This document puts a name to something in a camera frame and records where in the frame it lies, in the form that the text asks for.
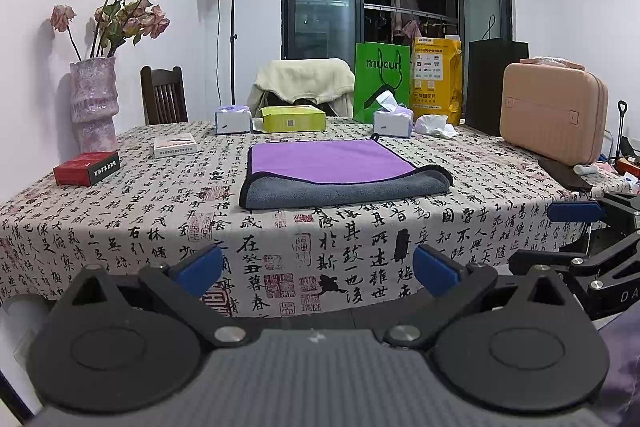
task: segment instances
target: blue pad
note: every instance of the blue pad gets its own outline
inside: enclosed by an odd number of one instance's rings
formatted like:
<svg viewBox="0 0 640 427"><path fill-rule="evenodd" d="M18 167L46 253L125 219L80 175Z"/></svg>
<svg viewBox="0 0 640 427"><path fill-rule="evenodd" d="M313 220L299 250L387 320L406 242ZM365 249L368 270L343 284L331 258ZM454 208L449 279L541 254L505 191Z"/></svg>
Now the blue pad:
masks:
<svg viewBox="0 0 640 427"><path fill-rule="evenodd" d="M554 223L595 223L604 216L597 201L556 201L546 210L546 217Z"/></svg>
<svg viewBox="0 0 640 427"><path fill-rule="evenodd" d="M219 247L212 247L181 270L174 281L194 297L202 297L222 275L224 256Z"/></svg>
<svg viewBox="0 0 640 427"><path fill-rule="evenodd" d="M444 295L460 282L460 274L421 245L414 250L414 275L434 297Z"/></svg>

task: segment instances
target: metal screw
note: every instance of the metal screw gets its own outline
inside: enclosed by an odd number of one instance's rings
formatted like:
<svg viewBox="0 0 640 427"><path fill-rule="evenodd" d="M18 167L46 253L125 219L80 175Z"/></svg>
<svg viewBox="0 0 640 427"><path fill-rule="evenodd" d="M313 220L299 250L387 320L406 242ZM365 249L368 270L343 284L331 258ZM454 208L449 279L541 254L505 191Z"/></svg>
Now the metal screw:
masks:
<svg viewBox="0 0 640 427"><path fill-rule="evenodd" d="M236 343L245 338L246 331L238 326L222 326L213 333L213 336L220 342Z"/></svg>
<svg viewBox="0 0 640 427"><path fill-rule="evenodd" d="M420 330L415 326L398 324L389 330L389 336L395 341L413 342L420 338Z"/></svg>

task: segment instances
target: chair backrest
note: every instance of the chair backrest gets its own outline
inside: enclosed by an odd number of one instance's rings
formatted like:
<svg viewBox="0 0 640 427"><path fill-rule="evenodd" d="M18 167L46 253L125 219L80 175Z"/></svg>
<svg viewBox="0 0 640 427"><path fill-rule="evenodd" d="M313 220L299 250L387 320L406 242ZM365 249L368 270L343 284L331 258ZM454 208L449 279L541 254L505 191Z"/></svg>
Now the chair backrest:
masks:
<svg viewBox="0 0 640 427"><path fill-rule="evenodd" d="M172 71L152 70L145 66L140 70L140 82L147 124L187 121L182 70L178 66Z"/></svg>

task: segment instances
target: tablecloth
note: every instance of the tablecloth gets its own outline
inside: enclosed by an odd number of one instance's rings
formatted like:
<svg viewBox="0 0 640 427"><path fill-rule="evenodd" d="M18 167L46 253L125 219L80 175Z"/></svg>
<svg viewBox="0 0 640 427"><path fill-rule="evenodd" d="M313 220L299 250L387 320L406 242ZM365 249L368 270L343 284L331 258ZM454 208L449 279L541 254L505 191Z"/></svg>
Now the tablecloth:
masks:
<svg viewBox="0 0 640 427"><path fill-rule="evenodd" d="M415 245L428 242L461 264L505 263L518 248L557 250L578 224L545 216L575 199L538 157L463 126L452 140L413 134L380 141L416 166L449 169L449 194L330 208L238 207L247 151L267 140L365 139L371 126L328 118L324 133L216 136L210 122L137 127L119 137L122 168L94 187L58 187L53 175L0 206L0 298L55 298L86 264L131 273L175 264L205 245L225 255L223 276L203 297L226 315L325 312L418 290ZM153 159L155 136L191 132L196 154ZM593 196L624 190L591 174Z"/></svg>

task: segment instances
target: yellow bag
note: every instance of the yellow bag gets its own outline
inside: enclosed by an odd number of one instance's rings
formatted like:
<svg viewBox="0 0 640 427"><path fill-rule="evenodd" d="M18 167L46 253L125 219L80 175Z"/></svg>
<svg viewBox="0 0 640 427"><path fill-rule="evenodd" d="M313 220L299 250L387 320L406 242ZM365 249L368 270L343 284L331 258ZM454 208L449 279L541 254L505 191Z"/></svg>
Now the yellow bag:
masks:
<svg viewBox="0 0 640 427"><path fill-rule="evenodd" d="M451 39L418 37L411 54L410 109L414 119L446 114L460 124L462 113L462 45Z"/></svg>

